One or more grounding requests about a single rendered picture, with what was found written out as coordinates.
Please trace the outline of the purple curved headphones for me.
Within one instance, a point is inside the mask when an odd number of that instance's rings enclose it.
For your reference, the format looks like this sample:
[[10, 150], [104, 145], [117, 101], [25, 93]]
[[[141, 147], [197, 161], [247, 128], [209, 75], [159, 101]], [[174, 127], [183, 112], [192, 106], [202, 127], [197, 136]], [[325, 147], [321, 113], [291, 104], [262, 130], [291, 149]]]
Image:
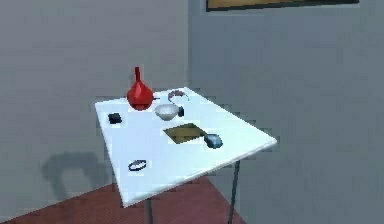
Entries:
[[[172, 99], [175, 97], [184, 97], [184, 96], [189, 101], [189, 96], [185, 92], [183, 92], [181, 90], [173, 90], [170, 93], [168, 93], [167, 99], [169, 102], [176, 105], [176, 103]], [[185, 110], [184, 110], [183, 106], [178, 106], [178, 116], [183, 117], [184, 115], [185, 115]]]

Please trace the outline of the olive square tray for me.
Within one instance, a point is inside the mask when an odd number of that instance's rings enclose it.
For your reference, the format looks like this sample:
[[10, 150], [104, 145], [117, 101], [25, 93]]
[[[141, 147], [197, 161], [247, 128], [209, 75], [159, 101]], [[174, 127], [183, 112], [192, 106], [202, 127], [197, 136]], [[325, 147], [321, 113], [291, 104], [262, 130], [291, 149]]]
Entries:
[[165, 134], [176, 144], [185, 143], [200, 137], [206, 132], [193, 123], [187, 123], [164, 130]]

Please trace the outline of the white bowl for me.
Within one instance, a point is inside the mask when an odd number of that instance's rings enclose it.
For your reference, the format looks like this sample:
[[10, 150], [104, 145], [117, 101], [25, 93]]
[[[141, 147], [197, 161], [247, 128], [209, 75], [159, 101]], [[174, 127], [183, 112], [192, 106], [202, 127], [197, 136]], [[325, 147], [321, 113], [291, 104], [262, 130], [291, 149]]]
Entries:
[[179, 111], [179, 107], [174, 104], [162, 104], [155, 108], [155, 114], [163, 121], [172, 120]]

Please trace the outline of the red vase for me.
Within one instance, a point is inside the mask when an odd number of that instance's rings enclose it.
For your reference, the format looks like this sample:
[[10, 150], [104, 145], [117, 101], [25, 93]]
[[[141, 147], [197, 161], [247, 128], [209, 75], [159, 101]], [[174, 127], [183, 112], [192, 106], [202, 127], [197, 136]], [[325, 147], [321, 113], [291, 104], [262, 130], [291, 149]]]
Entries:
[[154, 100], [154, 95], [153, 91], [141, 80], [141, 72], [139, 67], [134, 68], [134, 73], [135, 83], [128, 90], [126, 99], [133, 109], [137, 111], [143, 111], [151, 106]]

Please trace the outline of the white table with metal legs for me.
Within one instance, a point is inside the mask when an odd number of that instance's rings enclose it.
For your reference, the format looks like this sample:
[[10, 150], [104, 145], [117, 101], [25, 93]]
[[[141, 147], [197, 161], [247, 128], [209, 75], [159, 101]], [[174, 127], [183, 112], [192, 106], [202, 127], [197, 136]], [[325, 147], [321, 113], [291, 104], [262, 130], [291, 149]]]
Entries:
[[[136, 111], [124, 98], [97, 102], [99, 124], [115, 174], [122, 205], [148, 201], [176, 186], [221, 169], [265, 150], [277, 140], [193, 90], [177, 102], [185, 115], [163, 121], [155, 108], [168, 102], [166, 91], [155, 94], [157, 100], [144, 111]], [[119, 113], [121, 123], [110, 124], [108, 115]], [[174, 143], [165, 129], [193, 123], [206, 134], [218, 134], [223, 145], [209, 148], [203, 138]]]

